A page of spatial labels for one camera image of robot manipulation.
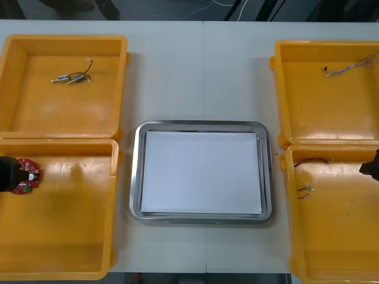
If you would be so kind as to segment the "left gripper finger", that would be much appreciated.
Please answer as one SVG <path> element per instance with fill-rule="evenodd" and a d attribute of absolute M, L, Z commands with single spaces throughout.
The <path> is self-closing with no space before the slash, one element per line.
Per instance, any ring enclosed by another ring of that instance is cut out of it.
<path fill-rule="evenodd" d="M 20 181 L 18 179 L 3 175 L 1 176 L 0 192 L 12 192 L 16 189 L 19 183 Z"/>
<path fill-rule="evenodd" d="M 16 170 L 19 170 L 21 167 L 20 162 L 9 156 L 1 156 L 1 174 L 2 175 L 11 175 Z"/>

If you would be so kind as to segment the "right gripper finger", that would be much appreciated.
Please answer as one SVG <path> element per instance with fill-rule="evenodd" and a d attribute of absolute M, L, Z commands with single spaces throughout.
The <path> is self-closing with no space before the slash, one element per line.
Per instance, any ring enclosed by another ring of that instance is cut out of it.
<path fill-rule="evenodd" d="M 363 163 L 361 168 L 378 168 L 378 150 L 372 161 Z"/>
<path fill-rule="evenodd" d="M 378 180 L 378 169 L 366 169 L 366 168 L 360 168 L 360 173 L 363 175 L 371 176 L 374 180 Z"/>

